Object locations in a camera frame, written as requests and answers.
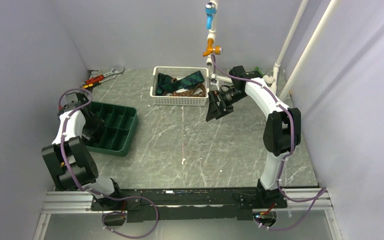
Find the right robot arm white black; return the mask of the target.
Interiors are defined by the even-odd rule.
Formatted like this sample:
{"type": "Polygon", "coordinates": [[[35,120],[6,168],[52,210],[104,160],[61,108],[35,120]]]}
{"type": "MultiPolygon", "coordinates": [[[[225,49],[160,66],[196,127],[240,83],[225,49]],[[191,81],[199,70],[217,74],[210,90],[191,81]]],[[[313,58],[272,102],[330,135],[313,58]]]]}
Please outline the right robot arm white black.
{"type": "Polygon", "coordinates": [[[283,198],[281,176],[288,157],[301,143],[301,112],[283,103],[266,83],[259,71],[245,71],[235,66],[229,72],[230,86],[208,93],[206,121],[220,119],[234,111],[234,103],[250,97],[266,118],[263,144],[267,150],[263,173],[258,180],[256,203],[269,207],[276,198],[283,198]]]}

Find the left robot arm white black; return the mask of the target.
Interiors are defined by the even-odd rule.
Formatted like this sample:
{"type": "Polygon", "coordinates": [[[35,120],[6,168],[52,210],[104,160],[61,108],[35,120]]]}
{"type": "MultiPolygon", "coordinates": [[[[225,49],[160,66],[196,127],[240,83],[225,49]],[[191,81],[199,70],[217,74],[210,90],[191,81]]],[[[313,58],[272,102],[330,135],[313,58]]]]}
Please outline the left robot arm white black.
{"type": "Polygon", "coordinates": [[[111,178],[100,176],[88,143],[98,143],[104,134],[104,121],[91,111],[92,93],[70,89],[58,103],[59,128],[55,139],[41,150],[42,158],[58,191],[82,191],[111,210],[119,209],[124,196],[111,178]]]}

